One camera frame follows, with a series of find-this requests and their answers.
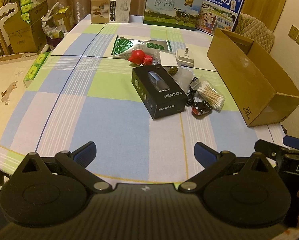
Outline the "red black small gadget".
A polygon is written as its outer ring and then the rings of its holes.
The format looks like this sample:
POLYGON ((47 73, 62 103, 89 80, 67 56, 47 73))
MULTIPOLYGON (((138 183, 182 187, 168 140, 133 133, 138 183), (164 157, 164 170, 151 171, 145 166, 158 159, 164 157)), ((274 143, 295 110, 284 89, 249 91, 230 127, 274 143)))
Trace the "red black small gadget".
POLYGON ((196 116, 203 116, 205 114, 210 114, 213 108, 206 101, 194 102, 192 106, 192 113, 196 116))

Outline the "bag of cotton swabs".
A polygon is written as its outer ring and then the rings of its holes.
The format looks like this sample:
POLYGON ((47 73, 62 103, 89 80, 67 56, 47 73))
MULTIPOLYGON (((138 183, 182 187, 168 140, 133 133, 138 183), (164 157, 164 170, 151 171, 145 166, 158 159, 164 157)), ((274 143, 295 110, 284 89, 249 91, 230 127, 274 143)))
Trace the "bag of cotton swabs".
POLYGON ((197 93, 216 111, 223 108, 225 97, 219 93, 207 80, 200 81, 197 93))

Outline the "black Flyco shaver box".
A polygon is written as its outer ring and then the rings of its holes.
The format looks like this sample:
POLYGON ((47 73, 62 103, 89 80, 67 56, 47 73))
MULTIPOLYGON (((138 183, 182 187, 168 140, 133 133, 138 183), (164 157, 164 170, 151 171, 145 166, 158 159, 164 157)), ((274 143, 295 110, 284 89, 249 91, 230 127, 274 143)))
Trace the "black Flyco shaver box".
POLYGON ((133 68, 132 85, 154 120, 185 109, 186 93, 161 65, 133 68))

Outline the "white plug adapter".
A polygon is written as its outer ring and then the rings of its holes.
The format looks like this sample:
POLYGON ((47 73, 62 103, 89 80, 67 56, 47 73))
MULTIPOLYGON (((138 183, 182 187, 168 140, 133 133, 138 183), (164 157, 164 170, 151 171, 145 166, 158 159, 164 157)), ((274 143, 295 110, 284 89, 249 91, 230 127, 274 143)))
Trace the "white plug adapter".
POLYGON ((194 67, 194 56, 188 47, 185 49, 178 49, 176 57, 179 63, 185 67, 194 67))

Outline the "red pig figurine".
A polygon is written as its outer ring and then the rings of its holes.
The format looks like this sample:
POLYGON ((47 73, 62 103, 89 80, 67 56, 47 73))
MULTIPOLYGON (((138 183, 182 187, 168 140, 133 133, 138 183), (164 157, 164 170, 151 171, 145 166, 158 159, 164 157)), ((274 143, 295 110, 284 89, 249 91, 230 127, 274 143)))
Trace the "red pig figurine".
POLYGON ((132 51, 128 61, 139 66, 147 66, 152 65, 153 57, 151 55, 147 55, 144 51, 138 49, 132 51))

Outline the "silver green tea pouch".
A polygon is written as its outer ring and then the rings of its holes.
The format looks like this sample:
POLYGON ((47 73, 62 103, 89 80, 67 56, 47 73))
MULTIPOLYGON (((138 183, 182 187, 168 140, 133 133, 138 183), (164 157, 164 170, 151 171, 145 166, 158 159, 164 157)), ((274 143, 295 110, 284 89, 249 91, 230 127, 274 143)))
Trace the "silver green tea pouch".
POLYGON ((118 59, 129 59, 134 50, 141 50, 153 57, 159 56, 159 52, 172 53, 171 44, 166 40, 135 40, 117 35, 111 55, 118 59))

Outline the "open brown cardboard box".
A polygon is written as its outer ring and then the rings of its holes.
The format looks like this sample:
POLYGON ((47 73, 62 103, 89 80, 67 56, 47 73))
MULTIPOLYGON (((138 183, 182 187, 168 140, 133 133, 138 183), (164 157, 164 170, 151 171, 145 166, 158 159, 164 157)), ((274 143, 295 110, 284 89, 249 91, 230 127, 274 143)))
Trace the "open brown cardboard box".
POLYGON ((231 93, 248 127, 284 121, 299 105, 299 90, 256 41, 216 29, 207 57, 231 93))

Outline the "plaid bed sheet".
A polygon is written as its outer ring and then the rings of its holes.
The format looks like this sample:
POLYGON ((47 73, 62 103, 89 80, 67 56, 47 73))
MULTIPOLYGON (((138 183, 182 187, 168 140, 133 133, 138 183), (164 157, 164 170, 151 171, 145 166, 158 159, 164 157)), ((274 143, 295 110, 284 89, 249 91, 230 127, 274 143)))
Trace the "plaid bed sheet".
POLYGON ((116 183, 180 183, 202 170, 194 145, 229 150, 248 157, 264 139, 281 144, 279 124, 249 128, 232 96, 207 58, 210 35, 145 25, 140 16, 128 24, 91 24, 85 17, 48 57, 30 86, 21 77, 9 87, 1 109, 12 108, 0 122, 0 169, 12 174, 24 156, 73 151, 88 141, 97 146, 89 170, 116 183), (117 36, 168 40, 173 50, 194 52, 191 73, 205 77, 224 96, 220 112, 202 118, 190 108, 152 119, 132 85, 132 65, 111 56, 117 36))

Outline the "green tissue pack row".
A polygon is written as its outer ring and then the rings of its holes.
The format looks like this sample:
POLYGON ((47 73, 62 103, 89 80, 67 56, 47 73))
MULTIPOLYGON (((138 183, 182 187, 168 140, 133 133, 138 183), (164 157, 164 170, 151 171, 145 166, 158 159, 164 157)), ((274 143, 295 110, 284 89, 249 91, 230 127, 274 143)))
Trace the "green tissue pack row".
POLYGON ((26 76, 23 79, 23 83, 26 88, 30 86, 34 78, 36 77, 38 71, 40 70, 41 66, 45 61, 47 60, 48 56, 50 55, 50 51, 46 51, 43 53, 40 53, 34 63, 31 65, 30 69, 26 73, 26 76))

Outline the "quilted beige chair cover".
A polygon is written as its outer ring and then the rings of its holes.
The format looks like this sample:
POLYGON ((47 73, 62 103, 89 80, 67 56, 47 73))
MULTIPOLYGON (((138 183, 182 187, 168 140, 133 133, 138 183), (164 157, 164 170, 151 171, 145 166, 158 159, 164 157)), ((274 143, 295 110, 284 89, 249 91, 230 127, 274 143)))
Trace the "quilted beige chair cover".
POLYGON ((248 14, 240 13, 235 33, 248 37, 261 45, 268 53, 274 45, 275 35, 260 20, 248 14))

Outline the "cardboard box with tissue packs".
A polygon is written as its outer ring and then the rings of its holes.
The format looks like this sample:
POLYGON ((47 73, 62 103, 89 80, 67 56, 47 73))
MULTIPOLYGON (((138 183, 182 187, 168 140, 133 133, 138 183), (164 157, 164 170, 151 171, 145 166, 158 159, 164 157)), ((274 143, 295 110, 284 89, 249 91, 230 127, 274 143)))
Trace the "cardboard box with tissue packs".
POLYGON ((0 45, 5 55, 39 53, 47 44, 42 17, 46 0, 20 0, 0 7, 0 45))

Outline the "blue milk carton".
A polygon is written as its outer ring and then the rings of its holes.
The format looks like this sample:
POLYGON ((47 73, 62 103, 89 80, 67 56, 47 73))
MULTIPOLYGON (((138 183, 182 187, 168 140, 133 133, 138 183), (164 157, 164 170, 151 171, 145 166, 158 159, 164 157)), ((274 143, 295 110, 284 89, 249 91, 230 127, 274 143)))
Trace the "blue milk carton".
POLYGON ((214 35, 217 28, 233 31, 245 0, 203 0, 196 29, 214 35))

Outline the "white beige product box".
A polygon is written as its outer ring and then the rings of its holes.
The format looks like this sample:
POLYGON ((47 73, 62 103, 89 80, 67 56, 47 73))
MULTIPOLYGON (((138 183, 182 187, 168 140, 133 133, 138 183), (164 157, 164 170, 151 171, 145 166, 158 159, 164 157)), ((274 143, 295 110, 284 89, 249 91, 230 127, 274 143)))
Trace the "white beige product box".
POLYGON ((131 0, 91 0, 91 24, 129 23, 131 0))

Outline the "green pure milk carton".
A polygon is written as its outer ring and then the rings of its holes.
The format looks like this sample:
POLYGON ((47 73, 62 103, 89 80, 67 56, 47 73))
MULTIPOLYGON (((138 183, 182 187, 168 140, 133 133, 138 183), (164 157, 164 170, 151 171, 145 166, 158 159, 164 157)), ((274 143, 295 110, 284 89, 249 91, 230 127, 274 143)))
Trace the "green pure milk carton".
POLYGON ((203 0, 146 0, 143 23, 194 30, 203 0))

